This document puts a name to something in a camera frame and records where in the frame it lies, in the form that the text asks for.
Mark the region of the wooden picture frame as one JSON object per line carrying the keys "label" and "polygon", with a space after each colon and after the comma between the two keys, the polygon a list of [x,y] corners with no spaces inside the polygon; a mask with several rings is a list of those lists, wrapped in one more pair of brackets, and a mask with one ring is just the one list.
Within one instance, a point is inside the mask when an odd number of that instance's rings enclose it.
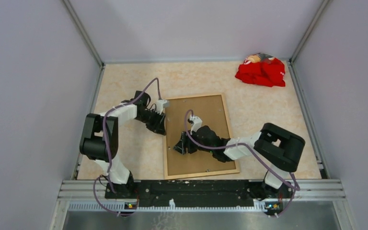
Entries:
{"label": "wooden picture frame", "polygon": [[163,138],[163,170],[165,179],[185,179],[195,177],[235,174],[240,172],[237,161],[219,162],[210,152],[197,151],[180,154],[173,149],[187,124],[186,112],[191,109],[219,137],[231,138],[232,128],[223,93],[178,96],[169,98],[165,109],[166,136]]}

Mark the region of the brown frame backing board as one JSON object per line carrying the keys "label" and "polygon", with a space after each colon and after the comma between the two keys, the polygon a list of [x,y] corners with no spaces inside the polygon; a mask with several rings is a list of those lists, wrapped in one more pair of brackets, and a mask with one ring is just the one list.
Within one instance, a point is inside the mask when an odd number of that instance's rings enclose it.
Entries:
{"label": "brown frame backing board", "polygon": [[232,137],[221,93],[169,99],[165,109],[164,178],[183,179],[236,174],[237,161],[223,150]]}

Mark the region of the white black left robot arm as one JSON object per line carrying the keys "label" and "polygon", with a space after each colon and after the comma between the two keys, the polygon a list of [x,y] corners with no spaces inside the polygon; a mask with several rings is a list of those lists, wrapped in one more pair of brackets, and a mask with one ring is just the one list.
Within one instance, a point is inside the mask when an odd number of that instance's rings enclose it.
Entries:
{"label": "white black left robot arm", "polygon": [[135,183],[131,171],[117,154],[119,128],[127,121],[137,120],[151,132],[166,135],[164,109],[169,106],[169,101],[158,99],[153,105],[150,102],[149,94],[136,91],[134,98],[123,100],[105,113],[90,113],[85,118],[80,153],[102,168],[110,192],[123,198],[133,195]]}

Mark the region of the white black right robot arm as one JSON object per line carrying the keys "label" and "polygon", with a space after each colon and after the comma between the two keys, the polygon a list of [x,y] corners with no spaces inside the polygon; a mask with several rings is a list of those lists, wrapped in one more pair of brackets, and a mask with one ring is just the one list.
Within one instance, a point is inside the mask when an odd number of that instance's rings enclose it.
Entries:
{"label": "white black right robot arm", "polygon": [[254,156],[265,168],[263,181],[249,194],[256,199],[280,197],[285,192],[300,191],[297,183],[286,182],[290,175],[296,182],[297,170],[305,140],[275,124],[265,123],[255,134],[243,138],[221,138],[210,127],[202,126],[196,131],[183,131],[173,149],[180,154],[204,151],[219,162],[232,162]]}

